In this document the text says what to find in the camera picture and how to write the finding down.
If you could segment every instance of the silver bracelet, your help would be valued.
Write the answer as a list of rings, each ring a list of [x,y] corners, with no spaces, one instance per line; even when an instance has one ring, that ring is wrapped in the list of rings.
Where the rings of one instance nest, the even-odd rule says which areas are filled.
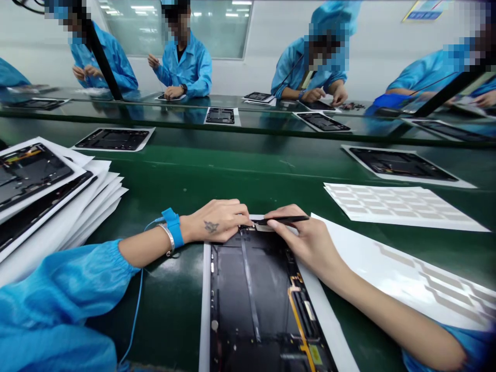
[[[168,229],[166,226],[164,226],[163,224],[158,224],[157,226],[162,227],[162,228],[164,229],[164,231],[167,233],[167,235],[169,236],[169,239],[170,239],[170,241],[171,241],[171,242],[170,242],[170,245],[171,245],[171,246],[170,246],[170,247],[171,247],[171,250],[170,250],[170,251],[168,251],[165,255],[166,255],[167,257],[170,257],[170,256],[171,256],[171,254],[172,254],[172,253],[174,253],[174,249],[176,248],[176,245],[174,244],[174,238],[173,238],[173,236],[172,236],[171,232],[169,231],[169,229]]]

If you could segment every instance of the white wall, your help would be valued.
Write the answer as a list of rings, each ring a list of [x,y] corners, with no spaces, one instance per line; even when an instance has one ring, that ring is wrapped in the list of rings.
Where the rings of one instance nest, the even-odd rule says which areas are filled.
[[[406,65],[443,44],[469,36],[477,28],[477,12],[468,11],[469,2],[458,1],[451,3],[435,22],[402,23],[414,3],[363,2],[358,32],[351,39],[347,82],[350,99],[373,100]],[[256,0],[245,59],[213,61],[212,93],[244,95],[255,90],[269,91],[279,56],[292,41],[308,32],[312,12],[320,4],[322,1]],[[92,18],[106,29],[97,1],[87,0],[87,5]],[[79,87],[71,71],[73,59],[67,37],[57,21],[30,13],[10,0],[0,1],[0,57],[31,82]],[[160,89],[146,58],[132,57],[130,61],[141,89]]]

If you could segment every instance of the blue sleeve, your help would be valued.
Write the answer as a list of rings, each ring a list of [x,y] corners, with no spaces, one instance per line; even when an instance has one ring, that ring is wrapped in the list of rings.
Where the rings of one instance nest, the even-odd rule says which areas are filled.
[[[0,288],[0,355],[9,355],[2,371],[115,370],[112,340],[83,324],[112,310],[139,270],[118,243],[55,253],[25,280]]]
[[[329,88],[331,87],[332,83],[334,83],[335,81],[338,81],[338,80],[343,80],[343,83],[345,83],[347,81],[347,79],[348,79],[348,74],[346,73],[346,71],[333,73],[329,77],[329,79],[327,79],[327,81],[325,82],[324,91],[326,93],[329,93]]]
[[[472,92],[471,96],[472,97],[479,97],[482,96],[483,94],[486,94],[490,91],[496,90],[496,76],[493,76],[491,79],[486,81],[483,85],[481,85],[479,88],[477,88],[475,91]]]
[[[277,87],[284,80],[284,78],[291,71],[292,63],[295,59],[295,50],[292,47],[286,48],[286,50],[282,53],[279,61],[277,62],[277,66],[275,68],[275,75],[272,79],[272,87],[270,89],[270,94],[275,96],[278,99],[281,99],[281,95],[283,94],[283,90],[289,86],[289,82],[291,81],[291,77],[289,76],[283,85],[279,89]]]
[[[172,85],[171,73],[167,66],[167,46],[165,47],[164,56],[162,57],[163,65],[159,65],[158,69],[153,70],[163,85],[170,87]]]
[[[188,87],[188,97],[205,97],[212,88],[212,58],[208,50],[203,48],[198,56],[198,80]]]
[[[71,45],[71,53],[72,53],[72,57],[74,57],[74,65],[84,70],[85,66],[83,64],[83,61],[81,60],[81,57],[79,57],[79,54],[74,50],[73,45]],[[92,88],[89,79],[87,79],[86,81],[81,81],[79,79],[76,80],[83,88]]]
[[[0,87],[31,85],[29,80],[9,62],[0,58]]]
[[[387,87],[386,91],[395,88],[413,89],[430,71],[432,65],[432,54],[415,61],[401,72],[398,78]]]
[[[116,59],[115,63],[119,68],[119,71],[112,71],[114,73],[114,78],[117,82],[117,85],[127,90],[137,90],[138,80],[134,75],[133,68],[129,63],[124,49],[122,49],[119,42],[114,38],[112,39],[112,48],[114,52],[114,58]]]
[[[462,372],[477,372],[482,369],[487,360],[489,348],[494,338],[494,332],[472,331],[457,327],[450,327],[438,323],[450,332],[460,343],[467,354],[467,360]],[[433,369],[414,359],[407,351],[402,350],[403,362],[409,372],[435,372]]]

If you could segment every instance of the tattoo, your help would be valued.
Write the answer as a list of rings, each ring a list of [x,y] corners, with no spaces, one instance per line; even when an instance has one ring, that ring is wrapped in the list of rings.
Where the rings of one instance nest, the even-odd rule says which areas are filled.
[[[219,224],[214,224],[208,221],[205,222],[205,230],[208,231],[209,233],[213,234],[214,232],[217,232],[217,228],[219,227]]]

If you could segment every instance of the black pen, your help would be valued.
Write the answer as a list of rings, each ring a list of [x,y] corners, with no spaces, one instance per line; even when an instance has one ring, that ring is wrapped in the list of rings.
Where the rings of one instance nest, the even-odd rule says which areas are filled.
[[[307,221],[309,219],[310,217],[308,216],[288,216],[288,217],[274,217],[271,219],[263,219],[263,220],[253,220],[253,223],[256,223],[257,225],[260,226],[265,226],[267,225],[267,221],[269,220],[278,221],[282,224],[289,224],[293,222]]]

